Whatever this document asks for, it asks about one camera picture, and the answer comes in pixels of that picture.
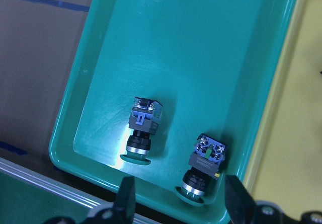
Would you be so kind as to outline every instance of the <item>dark green surface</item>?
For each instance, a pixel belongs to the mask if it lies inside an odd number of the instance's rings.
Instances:
[[[80,222],[89,208],[0,172],[0,223],[41,224],[54,216]]]
[[[189,223],[227,223],[225,173],[246,172],[295,0],[93,0],[49,147],[60,168]],[[147,166],[123,161],[134,96],[164,114]],[[204,132],[229,146],[193,207],[174,193]]]

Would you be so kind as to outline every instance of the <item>blue tape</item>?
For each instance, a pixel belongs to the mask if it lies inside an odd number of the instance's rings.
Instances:
[[[71,3],[58,1],[58,0],[24,0],[24,1],[28,1],[36,4],[46,4],[46,5],[63,8],[63,9],[74,10],[74,11],[88,12],[90,10],[90,7],[87,7],[84,5],[71,4]]]
[[[10,152],[13,152],[15,154],[18,154],[18,155],[26,155],[27,154],[27,151],[22,150],[21,148],[12,146],[12,145],[5,143],[5,142],[0,142],[0,147],[5,150],[8,150]]]

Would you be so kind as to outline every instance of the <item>yellow tray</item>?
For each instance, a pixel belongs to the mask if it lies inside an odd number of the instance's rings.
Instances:
[[[322,210],[320,71],[322,0],[298,0],[244,181],[293,218]]]

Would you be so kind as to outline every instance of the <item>teal tray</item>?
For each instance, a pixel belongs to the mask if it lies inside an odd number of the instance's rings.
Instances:
[[[224,176],[244,179],[296,0],[93,0],[51,138],[61,169],[187,223],[227,223]],[[148,166],[120,159],[134,96],[163,118]],[[205,205],[175,195],[200,133],[229,146]]]

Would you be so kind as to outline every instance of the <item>silver metal ring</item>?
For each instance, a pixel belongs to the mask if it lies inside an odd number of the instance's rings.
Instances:
[[[139,155],[147,155],[149,153],[149,150],[142,150],[140,148],[135,148],[130,146],[126,146],[126,150]]]
[[[187,185],[185,182],[182,182],[182,187],[195,195],[203,196],[205,193],[204,191],[192,188],[190,185]]]

